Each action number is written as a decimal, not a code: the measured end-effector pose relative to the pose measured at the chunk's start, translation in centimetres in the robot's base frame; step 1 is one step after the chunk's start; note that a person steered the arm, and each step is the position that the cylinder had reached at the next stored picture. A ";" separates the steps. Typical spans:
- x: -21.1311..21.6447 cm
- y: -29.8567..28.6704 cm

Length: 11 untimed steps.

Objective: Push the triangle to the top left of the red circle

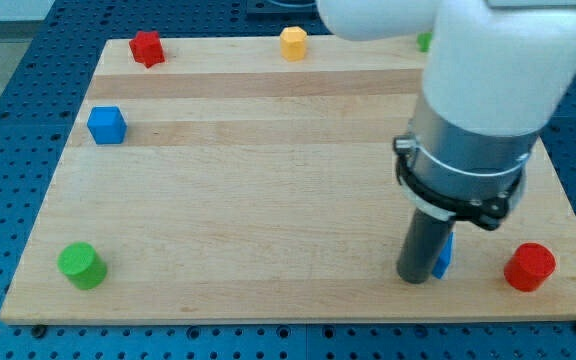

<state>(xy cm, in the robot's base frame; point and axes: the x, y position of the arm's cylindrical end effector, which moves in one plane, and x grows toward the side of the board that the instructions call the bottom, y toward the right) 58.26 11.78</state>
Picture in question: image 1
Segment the silver flange with black clamp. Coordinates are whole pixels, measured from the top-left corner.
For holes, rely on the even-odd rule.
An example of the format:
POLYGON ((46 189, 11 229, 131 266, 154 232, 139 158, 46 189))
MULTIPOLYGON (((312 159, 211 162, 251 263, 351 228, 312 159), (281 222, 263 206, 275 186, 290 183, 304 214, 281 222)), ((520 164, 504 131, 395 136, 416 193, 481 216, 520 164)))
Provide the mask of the silver flange with black clamp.
POLYGON ((473 132, 444 119, 424 95, 407 132, 393 139, 395 176, 418 210, 494 231, 521 199, 535 131, 473 132))

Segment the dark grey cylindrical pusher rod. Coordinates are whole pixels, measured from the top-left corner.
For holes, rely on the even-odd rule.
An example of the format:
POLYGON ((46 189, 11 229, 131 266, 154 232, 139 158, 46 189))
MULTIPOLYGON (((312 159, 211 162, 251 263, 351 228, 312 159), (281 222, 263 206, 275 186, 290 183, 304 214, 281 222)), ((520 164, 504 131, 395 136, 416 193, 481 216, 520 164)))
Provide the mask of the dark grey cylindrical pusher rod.
POLYGON ((397 260, 399 277, 411 284, 426 282, 453 227, 453 217, 442 220, 416 209, 397 260))

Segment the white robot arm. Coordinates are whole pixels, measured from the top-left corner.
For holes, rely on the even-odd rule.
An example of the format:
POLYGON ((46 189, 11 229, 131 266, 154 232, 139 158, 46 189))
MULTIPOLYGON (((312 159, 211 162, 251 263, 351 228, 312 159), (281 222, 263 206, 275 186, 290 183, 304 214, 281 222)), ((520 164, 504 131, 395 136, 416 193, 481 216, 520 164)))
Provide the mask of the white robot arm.
POLYGON ((576 74, 576 1, 320 0, 336 36, 430 32, 422 87, 393 141, 414 203, 399 276, 426 281, 458 221, 494 230, 520 201, 525 167, 576 74))

